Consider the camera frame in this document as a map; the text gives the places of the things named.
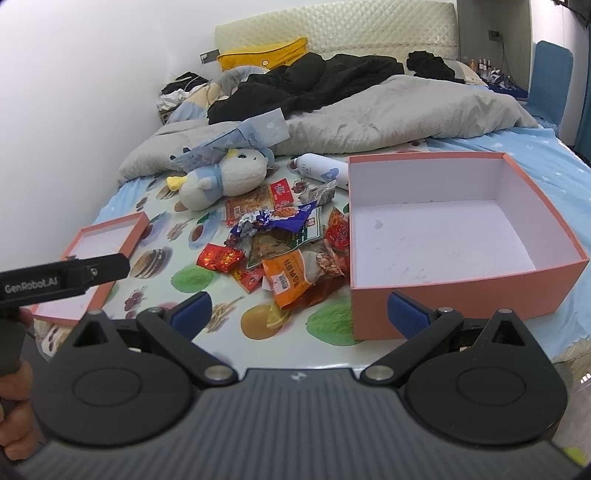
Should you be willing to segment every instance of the gray blanket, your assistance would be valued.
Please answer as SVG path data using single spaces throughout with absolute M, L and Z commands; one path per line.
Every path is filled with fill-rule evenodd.
M 207 119 L 165 125 L 125 159 L 123 183 L 161 171 L 178 170 L 170 157 L 236 127 L 208 125 Z M 312 113 L 287 120 L 291 138 L 276 155 L 343 154 L 391 147 L 418 138 L 472 138 L 510 127 L 536 128 L 534 118 L 513 98 L 480 87 L 407 75 Z

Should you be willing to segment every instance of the white bottle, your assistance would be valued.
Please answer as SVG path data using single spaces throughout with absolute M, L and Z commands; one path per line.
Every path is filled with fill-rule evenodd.
M 295 161 L 297 171 L 303 176 L 328 183 L 337 181 L 337 187 L 349 190 L 349 164 L 315 153 L 304 153 Z

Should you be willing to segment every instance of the plush toy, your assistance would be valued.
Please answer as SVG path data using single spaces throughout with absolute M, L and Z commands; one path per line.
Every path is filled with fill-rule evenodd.
M 205 210 L 223 196 L 235 197 L 257 188 L 273 161 L 268 148 L 233 148 L 220 163 L 196 168 L 184 177 L 168 177 L 166 183 L 170 190 L 178 190 L 186 208 Z

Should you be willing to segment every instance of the human hand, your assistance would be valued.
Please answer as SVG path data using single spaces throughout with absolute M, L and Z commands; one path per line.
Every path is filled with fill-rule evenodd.
M 21 321 L 29 327 L 33 314 L 21 309 Z M 0 406 L 0 446 L 10 460 L 29 458 L 37 448 L 39 435 L 29 400 L 32 385 L 33 371 L 26 361 L 16 373 L 0 377 L 0 398 L 18 402 L 6 417 Z

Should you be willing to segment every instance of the quilted headboard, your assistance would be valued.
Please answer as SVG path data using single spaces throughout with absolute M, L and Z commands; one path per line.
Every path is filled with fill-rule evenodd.
M 298 37 L 308 37 L 308 51 L 326 59 L 349 53 L 403 61 L 414 50 L 458 58 L 454 4 L 437 1 L 353 0 L 310 5 L 218 25 L 215 32 L 221 53 Z

